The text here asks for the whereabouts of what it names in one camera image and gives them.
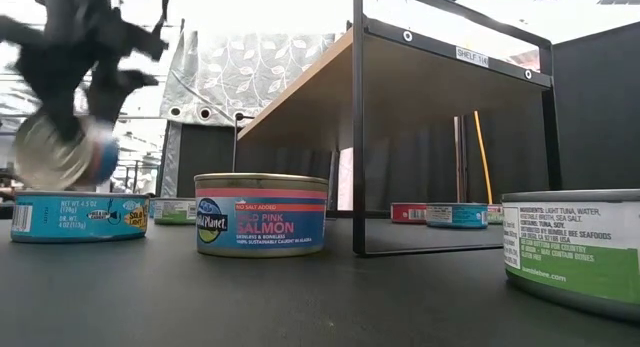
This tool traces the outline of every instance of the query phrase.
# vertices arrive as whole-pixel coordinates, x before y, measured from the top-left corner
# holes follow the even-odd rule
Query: black table surface
[[[250,260],[198,254],[193,227],[32,245],[11,243],[3,221],[0,346],[640,346],[637,326],[510,287],[501,250],[361,259],[350,227],[329,222],[313,256]],[[500,228],[372,221],[369,234],[373,247],[406,247],[495,242]]]

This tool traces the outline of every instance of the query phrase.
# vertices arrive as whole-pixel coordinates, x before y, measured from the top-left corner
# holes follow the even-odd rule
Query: pink stripe
[[[327,192],[260,188],[201,188],[196,190],[196,197],[272,197],[327,199]]]

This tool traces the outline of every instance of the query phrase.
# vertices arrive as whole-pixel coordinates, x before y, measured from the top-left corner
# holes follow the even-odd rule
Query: blue can label
[[[427,223],[440,227],[487,226],[486,205],[427,205]]]
[[[149,200],[19,195],[11,233],[34,238],[109,238],[147,230]]]
[[[199,247],[280,249],[324,244],[324,192],[203,189],[196,193]]]

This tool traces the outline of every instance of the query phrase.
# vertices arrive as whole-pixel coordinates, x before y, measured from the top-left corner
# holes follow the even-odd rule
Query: wooden shelf
[[[547,75],[415,33],[407,38],[377,20],[367,20],[364,36],[367,142],[474,110],[530,105],[551,86]],[[351,147],[352,44],[349,30],[240,132],[240,145]]]

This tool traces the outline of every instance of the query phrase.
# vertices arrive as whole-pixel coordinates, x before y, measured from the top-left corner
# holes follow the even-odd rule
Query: red can label
[[[426,203],[394,203],[391,205],[391,222],[424,224],[427,220]]]

